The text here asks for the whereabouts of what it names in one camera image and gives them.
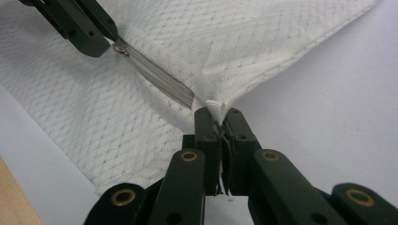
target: wooden surface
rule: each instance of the wooden surface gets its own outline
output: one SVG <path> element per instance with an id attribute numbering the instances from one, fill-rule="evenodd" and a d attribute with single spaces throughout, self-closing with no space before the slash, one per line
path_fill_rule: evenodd
<path id="1" fill-rule="evenodd" d="M 0 157 L 0 224 L 41 224 L 6 163 Z"/>

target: white mesh fabric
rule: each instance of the white mesh fabric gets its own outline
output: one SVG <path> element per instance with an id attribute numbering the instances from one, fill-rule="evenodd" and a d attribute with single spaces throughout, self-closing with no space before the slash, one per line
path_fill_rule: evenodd
<path id="1" fill-rule="evenodd" d="M 376 0 L 99 2 L 130 45 L 201 100 L 230 107 Z M 80 54 L 18 1 L 1 1 L 0 32 L 0 83 L 98 193 L 161 178 L 182 134 L 192 132 L 191 111 L 123 56 Z"/>

